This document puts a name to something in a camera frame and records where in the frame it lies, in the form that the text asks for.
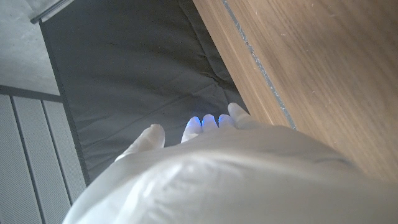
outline gray floor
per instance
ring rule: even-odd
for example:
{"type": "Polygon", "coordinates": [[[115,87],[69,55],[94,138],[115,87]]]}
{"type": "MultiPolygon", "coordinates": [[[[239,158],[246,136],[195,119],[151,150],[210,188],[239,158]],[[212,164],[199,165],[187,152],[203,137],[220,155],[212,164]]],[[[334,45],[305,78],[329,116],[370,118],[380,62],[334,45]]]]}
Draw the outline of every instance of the gray floor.
{"type": "Polygon", "coordinates": [[[0,0],[0,85],[59,95],[38,24],[25,0],[0,0]]]}
{"type": "Polygon", "coordinates": [[[0,95],[0,139],[0,223],[61,223],[86,188],[62,103],[0,95]]]}

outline metal grating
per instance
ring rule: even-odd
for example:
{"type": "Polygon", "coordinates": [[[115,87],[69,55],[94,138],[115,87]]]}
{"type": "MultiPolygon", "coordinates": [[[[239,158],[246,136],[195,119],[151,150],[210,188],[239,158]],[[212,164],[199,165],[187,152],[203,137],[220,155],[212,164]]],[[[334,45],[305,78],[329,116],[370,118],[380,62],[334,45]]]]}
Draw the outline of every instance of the metal grating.
{"type": "Polygon", "coordinates": [[[0,95],[0,222],[42,223],[9,96],[0,95]]]}
{"type": "Polygon", "coordinates": [[[70,202],[42,103],[21,97],[13,99],[44,221],[61,223],[70,202]]]}
{"type": "Polygon", "coordinates": [[[86,189],[67,117],[61,103],[44,101],[50,130],[70,199],[74,202],[86,189]]]}

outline black fabric panel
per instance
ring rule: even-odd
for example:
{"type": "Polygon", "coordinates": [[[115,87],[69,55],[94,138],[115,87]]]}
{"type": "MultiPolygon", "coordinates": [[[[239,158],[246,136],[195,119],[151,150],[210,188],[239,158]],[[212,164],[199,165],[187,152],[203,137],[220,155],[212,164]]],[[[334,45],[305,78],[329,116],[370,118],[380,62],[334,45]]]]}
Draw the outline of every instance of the black fabric panel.
{"type": "Polygon", "coordinates": [[[42,31],[43,39],[45,42],[45,47],[47,48],[47,52],[49,53],[50,63],[51,63],[52,69],[54,71],[55,81],[57,82],[58,90],[59,90],[60,96],[62,98],[63,108],[65,110],[65,115],[67,116],[67,121],[68,121],[68,124],[70,127],[73,143],[74,143],[75,149],[76,149],[76,154],[79,159],[80,168],[83,173],[85,184],[86,184],[86,186],[88,186],[90,184],[90,176],[88,175],[86,161],[83,156],[83,151],[81,150],[80,140],[79,140],[78,133],[76,131],[75,121],[73,120],[72,113],[69,108],[69,102],[67,99],[67,95],[65,94],[65,89],[63,87],[63,83],[62,83],[61,77],[58,72],[57,63],[55,61],[55,57],[53,55],[53,50],[51,48],[50,41],[49,41],[49,38],[47,35],[47,29],[41,20],[39,21],[39,25],[40,25],[40,29],[42,31]]]}
{"type": "Polygon", "coordinates": [[[76,0],[43,26],[91,180],[151,124],[171,146],[244,106],[191,1],[76,0]]]}

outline fingertip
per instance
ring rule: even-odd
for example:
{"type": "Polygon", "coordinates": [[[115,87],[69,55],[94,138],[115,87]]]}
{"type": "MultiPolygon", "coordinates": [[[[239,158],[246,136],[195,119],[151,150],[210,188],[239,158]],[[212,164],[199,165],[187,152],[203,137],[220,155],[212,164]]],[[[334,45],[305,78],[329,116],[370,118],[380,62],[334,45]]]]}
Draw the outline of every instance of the fingertip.
{"type": "Polygon", "coordinates": [[[200,119],[197,116],[192,117],[188,121],[187,126],[192,126],[192,125],[199,125],[200,126],[200,119]]]}
{"type": "Polygon", "coordinates": [[[206,114],[203,117],[201,126],[203,128],[203,131],[210,131],[218,128],[216,120],[214,119],[214,116],[211,114],[206,114]]]}
{"type": "Polygon", "coordinates": [[[152,124],[150,126],[150,130],[151,133],[155,134],[156,136],[160,136],[164,138],[165,133],[164,133],[164,128],[160,125],[160,124],[152,124]]]}
{"type": "Polygon", "coordinates": [[[229,115],[221,114],[218,117],[218,126],[220,128],[234,127],[234,121],[232,120],[232,118],[229,115]]]}
{"type": "Polygon", "coordinates": [[[228,105],[228,112],[229,115],[232,116],[232,114],[236,114],[236,113],[246,113],[246,111],[244,109],[242,109],[242,107],[240,107],[237,103],[230,103],[228,105]]]}

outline wood grain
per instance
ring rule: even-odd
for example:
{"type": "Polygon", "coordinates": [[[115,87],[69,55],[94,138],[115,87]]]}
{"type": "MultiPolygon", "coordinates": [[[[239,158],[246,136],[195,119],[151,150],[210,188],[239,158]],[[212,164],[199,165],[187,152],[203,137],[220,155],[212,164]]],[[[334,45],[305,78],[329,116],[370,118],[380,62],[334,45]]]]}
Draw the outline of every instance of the wood grain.
{"type": "MultiPolygon", "coordinates": [[[[194,1],[244,101],[273,116],[265,79],[221,0],[194,1]]],[[[228,0],[299,131],[398,182],[398,2],[228,0]]]]}

